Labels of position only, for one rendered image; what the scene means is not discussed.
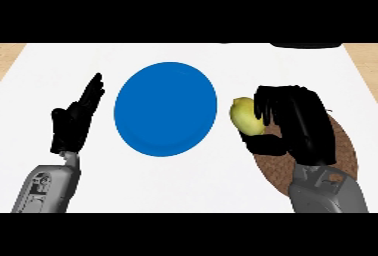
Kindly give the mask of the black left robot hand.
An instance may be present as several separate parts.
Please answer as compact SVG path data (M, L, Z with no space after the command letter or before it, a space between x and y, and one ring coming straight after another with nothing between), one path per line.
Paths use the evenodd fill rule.
M85 86L79 100L74 101L66 109L53 109L51 153L79 152L103 93L102 74L97 73Z

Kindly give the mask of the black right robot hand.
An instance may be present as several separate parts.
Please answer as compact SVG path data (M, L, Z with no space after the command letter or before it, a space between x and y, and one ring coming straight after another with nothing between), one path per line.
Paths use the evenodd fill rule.
M307 166L336 163L335 135L317 94L305 87L260 86L254 94L254 114L264 126L279 126L280 137L264 134L248 136L240 132L242 141L252 154L283 156Z

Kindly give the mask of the yellow lemon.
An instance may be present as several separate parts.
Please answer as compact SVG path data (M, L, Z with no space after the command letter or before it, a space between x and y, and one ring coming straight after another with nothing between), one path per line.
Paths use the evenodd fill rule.
M240 97L233 100L229 115L235 127L245 135L264 134L266 126L263 119L255 118L254 100L251 98Z

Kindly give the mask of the brown woven placemat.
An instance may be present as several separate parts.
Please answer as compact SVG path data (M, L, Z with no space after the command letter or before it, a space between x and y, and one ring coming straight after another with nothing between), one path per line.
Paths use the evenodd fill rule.
M332 167L344 171L353 177L353 179L357 179L359 165L353 143L332 116L329 116L329 121L335 135L336 156L336 163L332 165ZM294 171L292 156L289 154L285 154L283 156L254 155L254 159L267 181L277 191L283 195L288 195Z

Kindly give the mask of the blue plate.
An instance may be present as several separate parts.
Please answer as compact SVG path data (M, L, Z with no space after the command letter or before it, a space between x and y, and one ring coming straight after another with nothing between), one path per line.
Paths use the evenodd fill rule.
M116 131L125 144L144 155L170 157L190 150L211 130L215 115L211 81L184 63L149 65L119 89Z

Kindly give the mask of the black round object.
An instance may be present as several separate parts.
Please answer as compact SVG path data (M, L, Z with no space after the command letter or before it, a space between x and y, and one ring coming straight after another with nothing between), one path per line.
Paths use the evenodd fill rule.
M336 48L342 43L270 43L277 48L288 49L328 49Z

